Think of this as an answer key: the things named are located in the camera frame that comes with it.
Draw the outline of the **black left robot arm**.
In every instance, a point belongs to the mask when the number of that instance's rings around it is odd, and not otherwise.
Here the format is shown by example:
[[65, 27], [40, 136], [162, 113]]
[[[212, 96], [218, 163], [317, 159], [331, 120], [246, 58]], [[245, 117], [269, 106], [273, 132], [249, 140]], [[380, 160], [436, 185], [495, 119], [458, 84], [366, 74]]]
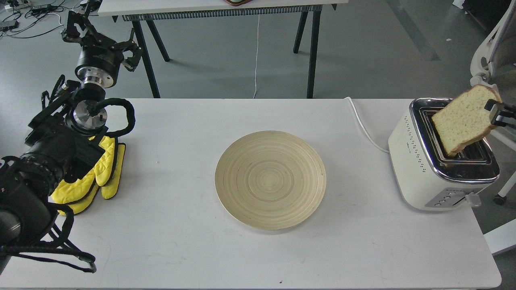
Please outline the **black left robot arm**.
[[1, 269], [11, 257], [56, 263], [43, 257], [47, 254], [77, 257], [88, 266], [61, 264], [96, 272], [95, 257], [69, 240], [72, 209], [48, 198], [60, 182], [75, 182], [92, 171], [107, 152], [101, 148], [103, 138], [133, 130], [133, 105], [107, 99], [105, 90], [116, 84], [120, 66], [135, 70], [142, 49], [133, 38], [118, 43], [97, 32], [89, 13], [90, 5], [83, 13], [70, 11], [61, 33], [65, 42], [81, 46], [78, 81], [60, 77], [52, 93], [42, 93], [42, 111], [28, 125], [28, 151], [1, 159]]

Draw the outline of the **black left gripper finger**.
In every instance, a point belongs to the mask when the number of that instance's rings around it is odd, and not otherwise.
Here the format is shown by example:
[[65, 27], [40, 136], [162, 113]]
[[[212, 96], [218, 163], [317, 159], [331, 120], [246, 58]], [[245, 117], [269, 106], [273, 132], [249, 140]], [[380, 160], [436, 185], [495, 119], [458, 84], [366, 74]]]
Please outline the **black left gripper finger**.
[[100, 34], [90, 23], [88, 15], [70, 10], [67, 16], [67, 24], [61, 32], [63, 41], [80, 46], [93, 46], [103, 43]]
[[115, 65], [122, 65], [129, 72], [134, 72], [142, 56], [142, 48], [135, 41], [135, 30], [131, 29], [129, 40], [111, 44], [109, 51], [114, 53]]

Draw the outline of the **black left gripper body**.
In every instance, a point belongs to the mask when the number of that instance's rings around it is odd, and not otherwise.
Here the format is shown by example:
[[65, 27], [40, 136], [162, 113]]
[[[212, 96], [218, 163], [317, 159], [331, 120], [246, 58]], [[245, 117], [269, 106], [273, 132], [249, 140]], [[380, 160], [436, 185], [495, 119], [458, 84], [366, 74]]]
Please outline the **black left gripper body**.
[[98, 46], [85, 44], [81, 46], [79, 60], [75, 69], [76, 77], [85, 81], [87, 75], [98, 75], [104, 88], [113, 87], [118, 80], [119, 70], [124, 61], [123, 50], [113, 49], [115, 45]]

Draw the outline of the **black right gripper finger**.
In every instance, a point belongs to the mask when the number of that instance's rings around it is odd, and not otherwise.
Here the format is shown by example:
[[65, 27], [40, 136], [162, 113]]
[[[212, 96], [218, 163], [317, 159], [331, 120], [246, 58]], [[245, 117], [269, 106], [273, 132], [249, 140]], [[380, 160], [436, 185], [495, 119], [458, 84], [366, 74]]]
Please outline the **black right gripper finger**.
[[491, 124], [498, 127], [516, 127], [516, 120], [514, 117], [506, 116], [501, 113], [496, 113], [490, 116]]
[[489, 99], [484, 106], [485, 110], [492, 111], [493, 109], [497, 111], [507, 111], [510, 114], [516, 113], [515, 105], [510, 105], [501, 101], [496, 101], [495, 99]]

